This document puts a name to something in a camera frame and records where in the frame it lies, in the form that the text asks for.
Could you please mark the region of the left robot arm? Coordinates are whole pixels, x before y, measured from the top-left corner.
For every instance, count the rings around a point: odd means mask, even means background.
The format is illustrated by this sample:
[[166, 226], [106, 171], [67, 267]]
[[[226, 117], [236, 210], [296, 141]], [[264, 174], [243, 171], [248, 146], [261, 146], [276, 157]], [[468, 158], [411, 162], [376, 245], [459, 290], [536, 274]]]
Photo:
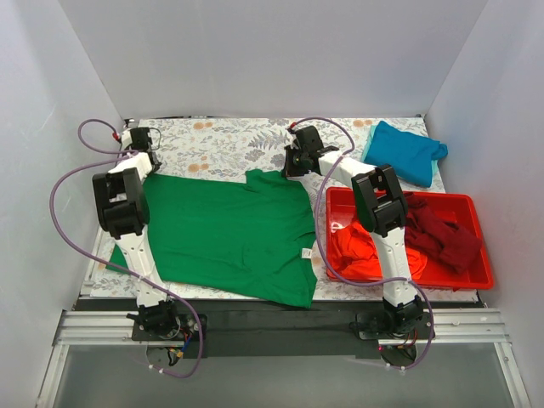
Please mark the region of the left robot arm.
[[145, 332], [167, 340], [179, 334], [181, 323], [173, 300], [157, 288], [163, 281], [148, 239], [150, 209], [144, 181], [161, 166], [151, 138], [154, 130], [136, 127], [124, 132], [122, 148], [138, 153], [107, 173], [95, 174], [92, 182], [99, 224], [114, 238], [127, 268], [138, 275], [138, 313], [128, 318]]

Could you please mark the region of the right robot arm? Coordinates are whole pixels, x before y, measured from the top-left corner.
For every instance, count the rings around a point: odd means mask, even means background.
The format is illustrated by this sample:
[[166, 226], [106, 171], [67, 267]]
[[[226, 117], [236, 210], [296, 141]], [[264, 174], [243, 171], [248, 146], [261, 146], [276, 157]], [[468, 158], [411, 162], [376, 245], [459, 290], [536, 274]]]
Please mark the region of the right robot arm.
[[320, 201], [328, 180], [333, 179], [353, 192], [356, 216], [369, 233], [377, 250], [382, 279], [356, 282], [341, 276], [325, 260], [328, 270], [346, 284], [359, 287], [382, 287], [383, 312], [369, 320], [366, 330], [394, 335], [408, 334], [422, 321], [424, 296], [418, 292], [409, 269], [405, 248], [405, 225], [408, 205], [394, 169], [389, 165], [372, 166], [349, 156], [350, 148], [341, 152], [326, 146], [314, 126], [302, 127], [293, 122], [287, 132], [292, 141], [285, 147], [286, 160], [281, 171], [284, 178], [316, 173], [323, 177], [314, 206], [314, 227], [319, 228]]

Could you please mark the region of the green t-shirt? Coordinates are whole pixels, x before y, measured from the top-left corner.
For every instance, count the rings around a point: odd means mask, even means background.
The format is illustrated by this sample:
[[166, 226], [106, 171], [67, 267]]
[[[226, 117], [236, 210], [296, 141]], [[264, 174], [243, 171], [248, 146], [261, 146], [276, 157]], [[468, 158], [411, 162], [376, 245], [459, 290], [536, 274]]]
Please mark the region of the green t-shirt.
[[317, 279], [303, 250], [315, 221], [303, 185], [253, 169], [243, 183], [152, 175], [150, 249], [163, 281], [307, 308]]

